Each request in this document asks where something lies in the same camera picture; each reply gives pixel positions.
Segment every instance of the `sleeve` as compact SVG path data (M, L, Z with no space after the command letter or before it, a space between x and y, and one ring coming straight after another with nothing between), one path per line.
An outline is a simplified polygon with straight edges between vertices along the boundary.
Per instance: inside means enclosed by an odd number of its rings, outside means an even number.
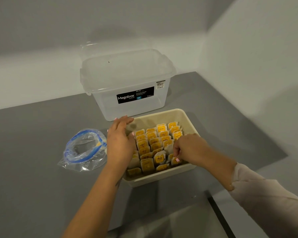
M298 237L298 197L277 180L266 180L243 164L232 177L232 198L270 237Z

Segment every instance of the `plastic bag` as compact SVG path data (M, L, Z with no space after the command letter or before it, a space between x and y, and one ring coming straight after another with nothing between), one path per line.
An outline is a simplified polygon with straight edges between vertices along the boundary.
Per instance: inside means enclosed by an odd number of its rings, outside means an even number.
M84 129L66 144L58 165L76 171L90 171L107 161L107 140L97 129Z

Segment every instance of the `barcode sticker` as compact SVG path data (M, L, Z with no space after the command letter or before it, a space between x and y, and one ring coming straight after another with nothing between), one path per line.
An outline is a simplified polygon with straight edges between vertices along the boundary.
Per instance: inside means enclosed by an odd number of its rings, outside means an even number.
M165 80L157 82L157 89L163 88L165 86Z

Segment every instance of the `white wall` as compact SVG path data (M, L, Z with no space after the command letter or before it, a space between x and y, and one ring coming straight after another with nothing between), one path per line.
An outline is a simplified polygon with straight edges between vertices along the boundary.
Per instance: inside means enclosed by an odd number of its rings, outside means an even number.
M198 72L289 154L258 172L298 195L298 0L235 0ZM227 192L215 201L236 237L265 237Z
M0 108L83 93L79 46L145 38L198 67L214 0L0 0Z

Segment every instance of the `hand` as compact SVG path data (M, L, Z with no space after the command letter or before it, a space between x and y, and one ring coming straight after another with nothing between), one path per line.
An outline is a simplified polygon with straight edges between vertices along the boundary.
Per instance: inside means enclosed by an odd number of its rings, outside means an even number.
M205 167L204 163L211 151L212 148L197 134L181 136L173 146L174 157L201 167Z
M133 132L126 136L126 126L133 118L115 119L107 135L107 167L119 178L123 176L136 149Z

